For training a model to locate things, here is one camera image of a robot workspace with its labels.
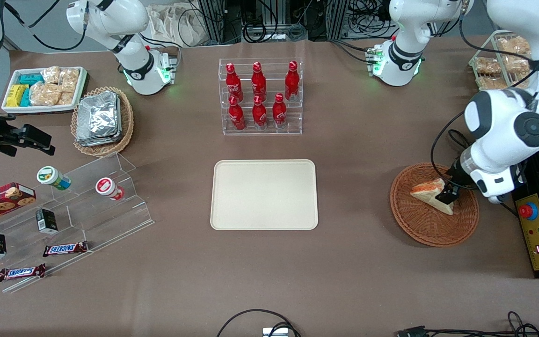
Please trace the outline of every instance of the acrylic bottle rack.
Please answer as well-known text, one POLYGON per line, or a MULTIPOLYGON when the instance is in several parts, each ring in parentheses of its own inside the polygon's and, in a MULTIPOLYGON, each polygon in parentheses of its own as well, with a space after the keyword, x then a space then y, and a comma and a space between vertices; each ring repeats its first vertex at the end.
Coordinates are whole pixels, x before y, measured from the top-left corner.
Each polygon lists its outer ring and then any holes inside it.
MULTIPOLYGON (((66 173, 72 179, 67 190, 48 185, 34 188, 36 202, 0 220, 0 233, 6 236, 7 248, 6 256, 0 258, 0 270, 45 263, 47 270, 43 279, 47 279, 60 269, 153 224, 145 201, 137 195, 132 177, 128 175, 135 169, 122 155, 113 153, 66 173), (95 183, 101 177, 113 179, 124 189, 124 197, 114 201, 99 195, 95 183), (55 213, 56 234, 38 231, 35 213, 39 208, 55 213), (88 241, 88 252, 43 257, 45 245, 80 241, 88 241)), ((2 291, 15 292, 39 280, 41 278, 31 277, 6 281, 2 291)))
POLYGON ((256 58, 256 59, 220 59, 218 69, 219 92, 220 92, 220 111, 222 112, 222 130, 224 134, 231 136, 252 136, 260 134, 301 134, 303 132, 303 60, 301 58, 256 58), (288 73, 288 64, 292 60, 298 63, 298 73, 301 78, 299 82, 299 96, 294 102, 284 100, 286 103, 286 127, 277 129, 274 126, 272 118, 272 106, 274 98, 278 92, 284 94, 286 74, 288 73), (251 86, 251 77, 253 75, 253 63, 261 63, 263 75, 267 83, 267 94, 264 102, 267 110, 267 128, 257 130, 253 122, 253 88, 251 86), (238 77, 242 85, 244 100, 240 103, 247 127, 244 130, 237 130, 230 120, 228 113, 229 93, 226 87, 226 64, 234 64, 238 77))

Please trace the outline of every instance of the coca-cola bottle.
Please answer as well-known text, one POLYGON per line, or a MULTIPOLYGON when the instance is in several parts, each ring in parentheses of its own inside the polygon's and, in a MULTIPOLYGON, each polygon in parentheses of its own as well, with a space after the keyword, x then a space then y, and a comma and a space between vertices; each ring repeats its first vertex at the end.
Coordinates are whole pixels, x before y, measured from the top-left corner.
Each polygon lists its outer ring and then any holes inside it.
POLYGON ((291 60, 288 64, 288 74, 286 74, 286 90, 284 90, 284 96, 287 101, 296 101, 299 99, 299 72, 297 71, 298 64, 296 61, 291 60))
POLYGON ((255 62, 253 64, 253 76, 251 77, 251 84, 253 85, 253 95, 259 96, 261 102, 265 102, 265 75, 261 72, 261 63, 255 62))
POLYGON ((234 71, 234 64, 226 64, 226 86, 228 87, 228 92, 230 96, 235 96, 238 102, 242 102, 244 95, 242 94, 242 85, 240 84, 240 77, 236 71, 234 71))
POLYGON ((265 130, 268 127, 267 118, 265 117, 265 107, 260 96, 253 97, 253 121, 257 130, 265 130))
POLYGON ((236 130, 241 131, 247 127, 247 123, 244 120, 244 115, 242 114, 242 108, 238 105, 237 98, 235 96, 230 96, 228 99, 230 107, 228 113, 230 114, 230 120, 234 124, 236 130))
POLYGON ((274 116, 274 125, 277 129, 283 129, 286 126, 286 104, 284 103, 284 95, 280 92, 276 94, 276 101, 272 107, 274 116))

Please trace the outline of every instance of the foil wrapped food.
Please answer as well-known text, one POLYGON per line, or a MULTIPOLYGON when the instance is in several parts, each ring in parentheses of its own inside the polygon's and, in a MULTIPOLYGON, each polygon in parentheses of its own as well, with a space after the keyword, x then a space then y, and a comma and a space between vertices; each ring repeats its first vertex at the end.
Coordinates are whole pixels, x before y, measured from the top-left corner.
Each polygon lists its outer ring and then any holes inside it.
POLYGON ((120 97, 111 91, 84 97, 77 113, 76 141, 83 147, 94 147, 121 138, 120 97))

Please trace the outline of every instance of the round wicker basket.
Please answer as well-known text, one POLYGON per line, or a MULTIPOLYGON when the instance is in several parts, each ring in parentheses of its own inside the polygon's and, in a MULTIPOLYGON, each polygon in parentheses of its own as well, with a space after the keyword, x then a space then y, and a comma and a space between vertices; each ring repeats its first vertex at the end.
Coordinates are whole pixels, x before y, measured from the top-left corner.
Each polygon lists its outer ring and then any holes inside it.
MULTIPOLYGON (((445 172, 447 168, 438 165, 438 170, 445 172)), ((461 190, 453 206, 453 215, 437 211, 409 194, 413 186, 437 177, 428 162, 405 168, 392 183, 390 207, 396 222, 413 239, 433 247, 450 247, 473 234, 480 211, 471 190, 461 190)))
MULTIPOLYGON (((117 143, 97 145, 96 147, 83 147, 77 141, 74 141, 74 147, 86 155, 101 157, 109 155, 112 152, 120 152, 124 150, 126 145, 128 145, 130 138, 132 138, 132 132, 134 130, 134 114, 132 113, 132 106, 130 105, 130 102, 128 102, 126 94, 124 94, 120 89, 105 86, 91 90, 85 94, 85 96, 98 95, 107 90, 113 91, 120 96, 120 115, 122 117, 122 133, 124 133, 124 136, 117 143)), ((72 136, 74 136, 74 138, 76 137, 76 119, 78 109, 78 107, 74 108, 72 113, 72 124, 70 124, 70 132, 72 132, 72 136)))

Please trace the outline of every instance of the table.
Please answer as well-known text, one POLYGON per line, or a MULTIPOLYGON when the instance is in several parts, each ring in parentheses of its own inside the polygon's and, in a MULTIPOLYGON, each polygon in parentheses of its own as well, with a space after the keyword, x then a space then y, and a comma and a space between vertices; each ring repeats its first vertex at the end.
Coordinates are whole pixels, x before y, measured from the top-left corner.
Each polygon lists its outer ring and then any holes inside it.
MULTIPOLYGON (((231 315, 255 307, 288 316, 313 337, 390 336, 421 324, 506 329, 509 310, 539 326, 539 280, 532 279, 513 215, 480 197, 473 236, 441 249, 413 241, 390 210, 394 177, 429 160, 436 133, 477 91, 466 68, 473 51, 460 40, 430 42, 421 71, 402 88, 369 78, 361 62, 329 43, 238 44, 183 54, 175 85, 139 96, 116 73, 109 52, 11 52, 12 70, 83 66, 89 89, 126 92, 135 131, 122 154, 138 167, 137 192, 156 224, 17 293, 0 293, 0 336, 214 336, 231 315), (268 56, 304 57, 302 136, 223 136, 218 59, 268 56), (213 230, 214 164, 277 158, 315 162, 317 228, 213 230)), ((45 164, 69 171, 93 160, 74 149, 70 115, 19 117, 15 124, 21 123, 53 135, 56 155, 0 154, 0 185, 36 185, 45 164)), ((466 130, 461 121, 453 126, 466 130)), ((457 154, 445 139, 436 149, 445 165, 457 154)), ((249 314, 224 334, 258 336, 276 322, 249 314)))

